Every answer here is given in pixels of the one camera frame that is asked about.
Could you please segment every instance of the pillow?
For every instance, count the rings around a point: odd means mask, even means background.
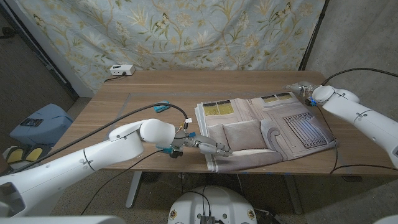
[[[259,120],[224,124],[224,132],[233,151],[267,148],[262,138]]]
[[[209,133],[209,138],[212,138],[214,139],[214,141],[222,143],[225,146],[228,146],[228,141],[226,140],[223,124],[216,124],[213,126],[209,126],[207,127],[207,131]]]

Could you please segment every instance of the electrical outlet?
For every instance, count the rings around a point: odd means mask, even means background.
[[[126,72],[126,75],[132,75],[136,71],[133,65],[112,65],[110,70],[112,75],[122,75],[123,72]]]

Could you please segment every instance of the black cable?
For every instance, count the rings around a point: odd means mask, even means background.
[[[336,77],[336,76],[338,76],[338,75],[340,75],[342,73],[355,71],[355,70],[368,70],[368,71],[380,72],[380,73],[384,73],[384,74],[391,75],[393,77],[397,77],[398,78],[398,75],[395,74],[395,73],[386,72],[386,71],[375,69],[375,68],[351,68],[351,69],[347,69],[347,70],[344,70],[344,71],[341,71],[341,72],[338,72],[338,73],[332,75],[331,77],[329,77],[325,81],[323,81],[323,83],[321,85],[326,85],[326,83],[328,83],[329,80],[331,80],[332,78],[334,78],[334,77]]]
[[[21,167],[21,168],[18,168],[18,169],[16,169],[16,170],[12,171],[10,174],[15,174],[16,172],[20,172],[20,171],[22,171],[22,170],[24,170],[24,169],[26,169],[26,168],[28,168],[28,167],[31,167],[31,166],[34,165],[34,164],[37,164],[37,163],[39,163],[39,162],[42,162],[43,160],[45,160],[45,159],[47,159],[47,158],[49,158],[49,157],[51,157],[51,156],[53,156],[53,155],[55,155],[55,154],[61,152],[62,150],[64,150],[64,149],[66,149],[66,148],[68,148],[68,147],[70,147],[70,146],[72,146],[72,145],[74,145],[74,144],[76,144],[76,143],[78,143],[78,142],[80,142],[80,141],[82,141],[82,140],[84,140],[84,139],[86,139],[86,138],[92,136],[93,134],[96,134],[96,133],[102,131],[103,129],[107,128],[108,126],[110,126],[110,125],[112,125],[112,124],[114,124],[114,123],[116,123],[116,122],[118,122],[118,121],[120,121],[120,120],[122,120],[122,119],[124,119],[124,118],[126,118],[126,117],[128,117],[128,116],[130,116],[130,115],[132,115],[132,114],[134,114],[134,113],[137,113],[137,112],[146,110],[146,109],[148,109],[148,108],[152,108],[152,107],[154,107],[154,106],[171,106],[171,107],[173,107],[173,108],[179,110],[179,111],[184,115],[185,119],[188,119],[188,116],[187,116],[187,114],[184,112],[184,110],[181,109],[181,108],[179,108],[178,106],[175,106],[175,105],[170,104],[170,103],[154,103],[153,105],[148,105],[148,106],[145,106],[145,107],[136,109],[136,110],[134,110],[134,111],[132,111],[132,112],[130,112],[130,113],[127,113],[127,114],[125,114],[125,115],[123,115],[123,116],[121,116],[121,117],[119,117],[119,118],[116,118],[116,119],[114,119],[113,121],[109,122],[108,124],[105,124],[104,126],[102,126],[102,127],[98,128],[98,129],[96,129],[96,130],[94,130],[94,131],[92,131],[92,132],[86,134],[85,136],[80,137],[80,138],[74,140],[73,142],[71,142],[71,143],[69,143],[69,144],[66,144],[66,145],[62,146],[61,148],[59,148],[59,149],[53,151],[52,153],[48,153],[46,156],[43,156],[43,157],[41,157],[40,159],[37,159],[37,160],[34,161],[34,162],[31,162],[31,163],[29,163],[29,164],[27,164],[27,165],[24,165],[24,166]],[[184,124],[184,129],[187,129],[187,128],[188,128],[188,123],[185,123],[185,124]]]
[[[336,137],[335,137],[335,135],[333,134],[333,131],[331,131],[331,128],[330,128],[330,126],[329,126],[329,123],[328,123],[328,121],[326,120],[325,116],[323,115],[321,108],[319,108],[318,105],[317,105],[317,108],[318,108],[319,112],[321,112],[322,118],[323,118],[323,120],[325,121],[326,125],[328,126],[329,131],[330,131],[331,135],[333,136],[333,139],[335,140],[336,160],[335,160],[335,165],[333,166],[333,169],[334,169],[334,168],[336,168],[336,166],[337,166],[337,160],[338,160],[338,151],[337,151]]]
[[[386,167],[386,166],[379,166],[379,165],[369,165],[369,164],[353,164],[353,165],[345,165],[345,166],[339,166],[334,168],[330,174],[332,174],[334,171],[344,168],[344,167],[378,167],[378,168],[384,168],[384,169],[390,169],[390,170],[396,170],[398,171],[397,168],[393,168],[393,167]]]
[[[207,201],[207,204],[209,205],[209,216],[211,215],[210,202],[209,202],[209,200],[207,199],[207,197],[204,194],[201,194],[201,193],[198,193],[198,192],[194,192],[192,190],[189,190],[189,191],[184,192],[184,193],[195,193],[195,194],[201,195],[202,199],[205,198],[206,201]],[[205,215],[205,201],[204,200],[203,200],[203,215]]]
[[[184,136],[184,137],[174,138],[174,139],[184,139],[184,138],[187,138],[187,137],[189,137],[189,136]]]
[[[118,77],[106,79],[104,82],[111,81],[111,80],[115,80],[115,79],[119,79],[119,78],[121,78],[121,77],[125,77],[126,74],[127,74],[126,72],[123,72],[122,75],[120,75],[120,76],[118,76]]]
[[[181,179],[181,192],[184,193],[184,186],[182,185],[182,173],[180,173],[180,179]]]
[[[205,185],[205,187],[203,188],[203,191],[201,192],[201,201],[203,202],[203,215],[205,214],[205,201],[204,201],[204,196],[205,196],[205,189],[206,189],[207,185]],[[211,210],[210,210],[210,204],[209,204],[209,217],[211,216]]]
[[[122,171],[122,172],[120,172],[118,175],[115,175],[114,177],[110,178],[107,182],[105,182],[105,184],[103,184],[103,185],[97,190],[97,192],[95,192],[94,196],[93,196],[93,197],[91,198],[91,200],[88,202],[88,204],[86,205],[85,209],[81,212],[80,215],[83,215],[83,214],[84,214],[84,212],[87,210],[88,206],[91,204],[91,202],[93,201],[93,199],[95,198],[95,196],[98,194],[98,192],[99,192],[107,183],[109,183],[111,180],[117,178],[117,177],[120,176],[121,174],[127,172],[129,169],[133,168],[135,165],[137,165],[138,163],[140,163],[140,162],[143,161],[144,159],[148,158],[149,156],[151,156],[151,155],[153,155],[153,154],[155,154],[155,153],[158,153],[158,152],[162,152],[162,151],[163,151],[163,150],[158,150],[158,151],[155,151],[155,152],[149,154],[148,156],[146,156],[146,157],[140,159],[138,162],[136,162],[136,163],[135,163],[134,165],[132,165],[131,167],[125,169],[125,170]]]

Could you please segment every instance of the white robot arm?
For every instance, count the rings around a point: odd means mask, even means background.
[[[398,122],[359,104],[359,98],[348,90],[332,86],[317,86],[309,82],[285,86],[305,96],[312,93],[312,99],[323,109],[349,122],[382,147],[398,168]]]
[[[7,217],[24,216],[36,204],[97,170],[127,161],[144,151],[141,140],[169,146],[198,147],[202,153],[229,156],[232,151],[201,135],[176,133],[175,127],[158,119],[147,119],[121,126],[109,134],[109,140],[81,149],[33,169],[0,177],[0,212]]]

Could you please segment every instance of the curtain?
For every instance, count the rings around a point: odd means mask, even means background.
[[[297,70],[325,0],[16,0],[96,92],[137,70]]]

